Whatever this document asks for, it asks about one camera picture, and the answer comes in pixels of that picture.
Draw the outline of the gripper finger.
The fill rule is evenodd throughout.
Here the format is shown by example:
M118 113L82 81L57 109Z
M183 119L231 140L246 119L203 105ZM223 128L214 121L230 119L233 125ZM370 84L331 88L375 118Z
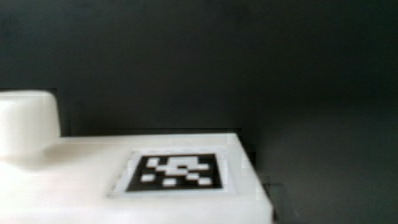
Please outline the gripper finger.
M281 183L263 183L263 189L274 206L274 223L288 224L288 193Z

